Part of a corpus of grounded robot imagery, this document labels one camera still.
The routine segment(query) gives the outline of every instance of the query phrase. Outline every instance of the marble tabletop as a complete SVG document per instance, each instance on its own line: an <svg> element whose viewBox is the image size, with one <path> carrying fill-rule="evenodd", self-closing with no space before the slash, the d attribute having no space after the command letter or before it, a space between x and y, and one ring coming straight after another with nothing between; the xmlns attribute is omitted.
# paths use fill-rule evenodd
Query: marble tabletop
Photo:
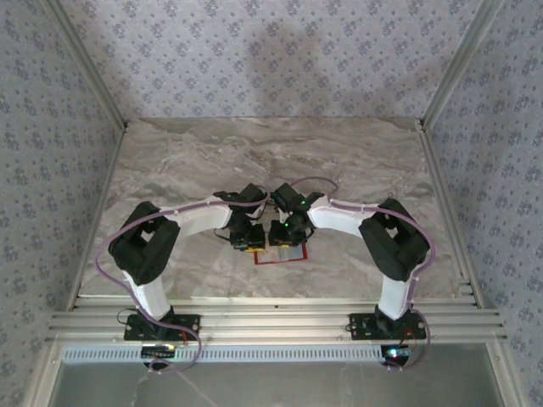
<svg viewBox="0 0 543 407"><path fill-rule="evenodd" d="M452 249L423 157L414 119L149 119L131 122L107 193L92 253L117 231L137 204L175 206L253 182L273 190L285 181L326 176L337 198L381 203L399 199L434 236L437 259L417 284L419 298L457 292ZM300 192L326 192L308 181ZM382 275L362 240L319 230L309 259L255 265L212 232L178 241L163 273L170 298L368 298L380 295ZM122 276L109 255L101 264ZM87 262L80 294L122 294Z"/></svg>

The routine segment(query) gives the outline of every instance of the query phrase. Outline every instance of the blue floral wallpaper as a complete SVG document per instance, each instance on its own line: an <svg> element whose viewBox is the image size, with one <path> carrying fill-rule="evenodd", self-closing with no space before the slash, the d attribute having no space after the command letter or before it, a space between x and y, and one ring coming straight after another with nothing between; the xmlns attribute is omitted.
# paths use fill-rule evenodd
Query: blue floral wallpaper
<svg viewBox="0 0 543 407"><path fill-rule="evenodd" d="M431 133L484 292L543 405L543 4L507 1Z"/></svg>
<svg viewBox="0 0 543 407"><path fill-rule="evenodd" d="M479 0L73 0L121 113L422 117Z"/></svg>
<svg viewBox="0 0 543 407"><path fill-rule="evenodd" d="M0 2L0 405L63 309L117 137L37 0Z"/></svg>

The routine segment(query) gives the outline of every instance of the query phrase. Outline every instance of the purple cable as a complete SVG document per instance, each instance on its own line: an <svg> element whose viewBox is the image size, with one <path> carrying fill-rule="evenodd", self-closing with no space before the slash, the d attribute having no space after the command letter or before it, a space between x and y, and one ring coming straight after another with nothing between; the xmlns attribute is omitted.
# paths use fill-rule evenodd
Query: purple cable
<svg viewBox="0 0 543 407"><path fill-rule="evenodd" d="M155 325L162 326L164 328L170 328L170 329L175 329L177 331L185 332L185 333L189 334L190 336L194 337L194 339L196 339L196 342L198 342L198 351L196 352L196 355L194 355L194 358L190 362L188 362L184 366L177 367L175 369L168 369L167 371L166 370L160 371L161 374L162 373L176 373L176 372L180 372L180 371L185 371L189 367L192 367L196 363L196 361L198 360L198 358L200 357L200 355L202 353L202 340L200 339L198 333L196 333L194 330L192 330L190 328L186 328L185 326L179 326L179 325L168 324L168 323L165 323L165 322L160 322L160 321L156 320L152 315L150 315L147 312L147 310L145 310L145 308L140 304L139 300L137 299L136 295L134 294L134 292L132 291L132 288L130 286L126 285L121 280L117 280L116 278L112 277L111 275L109 275L108 273L106 273L104 271L104 269L102 268L102 266L98 262L98 258L100 257L100 254L117 237L120 237L121 235L125 234L127 231L130 231L133 227L141 225L142 223L147 222L149 220L159 218L160 216L174 215L174 214L178 214L178 213L181 213L181 212L185 212L187 210L204 208L206 206L224 206L224 205L226 205L226 206L230 206L230 205L232 205L232 206L241 206L241 207L260 206L260 205L264 204L270 198L270 193L264 187L260 187L260 186L257 186L257 187L259 187L262 190L266 191L266 197L264 199L261 199L260 201L249 202L249 203L240 203L240 202L232 202L232 201L210 201L210 202L195 203L195 204L188 205L188 206L185 206L185 207L181 207L181 208L178 208L178 209L169 209L169 210L160 211L160 212L157 212L156 214L147 215L147 216L144 216L143 218L140 218L138 220L134 220L133 222L129 223L128 225L126 225L124 227L122 227L116 233L114 233L113 235L108 237L98 247L98 249L96 251L96 254L94 255L94 266L96 267L98 272L100 272L100 274L102 274L102 276L107 278L109 281L113 282L114 284L116 284L117 286L119 286L123 290L125 290L128 293L128 295L130 296L130 298L132 298L132 301L134 301L134 304L136 304L136 308L142 313L142 315L148 321L151 321ZM158 372L155 369L153 369L153 364L154 363L155 363L155 360L153 360L149 364L149 371Z"/></svg>

